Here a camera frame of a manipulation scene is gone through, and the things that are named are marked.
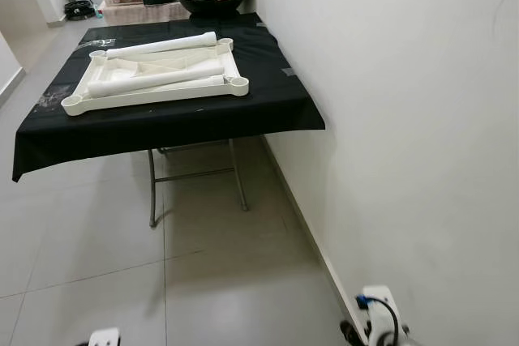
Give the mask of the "white plastic table top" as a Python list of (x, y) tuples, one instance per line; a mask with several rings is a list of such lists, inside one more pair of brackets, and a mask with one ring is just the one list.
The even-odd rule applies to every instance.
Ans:
[(196, 58), (196, 60), (201, 60), (201, 58), (215, 58), (215, 60), (219, 61), (226, 68), (226, 71), (222, 75), (225, 83), (220, 84), (220, 86), (167, 91), (156, 91), (156, 87), (154, 87), (115, 96), (90, 97), (81, 86), (81, 79), (85, 73), (88, 72), (90, 67), (100, 65), (101, 62), (108, 60), (108, 58), (103, 57), (104, 50), (97, 50), (89, 54), (88, 68), (86, 68), (84, 75), (79, 80), (77, 86), (75, 86), (73, 92), (71, 92), (70, 96), (62, 99), (64, 112), (66, 112), (68, 116), (78, 116), (82, 115), (82, 113), (89, 112), (89, 110), (126, 108), (126, 106), (132, 105), (147, 105), (148, 103), (161, 103), (221, 95), (245, 96), (249, 92), (249, 80), (238, 72), (238, 66), (233, 55), (234, 40), (219, 37), (217, 39), (218, 43), (215, 47), (212, 47), (212, 49), (205, 51), (200, 50), (193, 54), (174, 58)]

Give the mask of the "black round basin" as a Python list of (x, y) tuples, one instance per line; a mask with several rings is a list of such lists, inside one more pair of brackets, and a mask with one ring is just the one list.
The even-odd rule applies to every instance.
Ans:
[(178, 0), (190, 19), (231, 19), (245, 0)]

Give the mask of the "pink patterned floor mat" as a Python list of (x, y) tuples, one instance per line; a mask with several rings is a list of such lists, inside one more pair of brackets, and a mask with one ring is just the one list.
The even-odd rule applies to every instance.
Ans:
[(97, 8), (108, 25), (133, 25), (142, 23), (168, 23), (189, 19), (190, 12), (179, 2), (146, 6), (144, 4), (108, 5), (103, 2)]

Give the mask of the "clear plastic bag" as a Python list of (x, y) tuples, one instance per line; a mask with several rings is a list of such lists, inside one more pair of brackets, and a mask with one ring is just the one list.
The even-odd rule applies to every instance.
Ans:
[(114, 46), (115, 39), (100, 39), (100, 40), (88, 40), (81, 42), (80, 45), (75, 47), (75, 50), (86, 49), (86, 47), (97, 47), (98, 49), (108, 49), (108, 47)]

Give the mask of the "grey metal folding table frame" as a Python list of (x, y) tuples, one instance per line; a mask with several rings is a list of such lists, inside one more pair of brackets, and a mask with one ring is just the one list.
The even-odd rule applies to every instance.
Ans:
[[(207, 169), (207, 171), (193, 172), (189, 174), (178, 174), (173, 176), (158, 177), (156, 175), (156, 158), (155, 153), (167, 155), (172, 152), (182, 152), (186, 150), (193, 150), (197, 148), (207, 148), (208, 146), (218, 145), (222, 143), (229, 150), (230, 166), (221, 169)], [(149, 169), (149, 206), (151, 210), (148, 213), (148, 226), (149, 228), (155, 229), (158, 227), (162, 216), (158, 213), (158, 184), (169, 181), (179, 181), (192, 178), (201, 178), (207, 176), (214, 176), (220, 174), (233, 174), (236, 179), (236, 188), (238, 191), (238, 205), (242, 211), (248, 211), (250, 206), (247, 201), (247, 194), (243, 185), (243, 179), (241, 175), (241, 165), (238, 163), (236, 143), (233, 139), (224, 139), (224, 141), (211, 141), (204, 143), (187, 143), (187, 145), (169, 147), (169, 148), (156, 148), (146, 150), (146, 156), (148, 157), (148, 169)]]

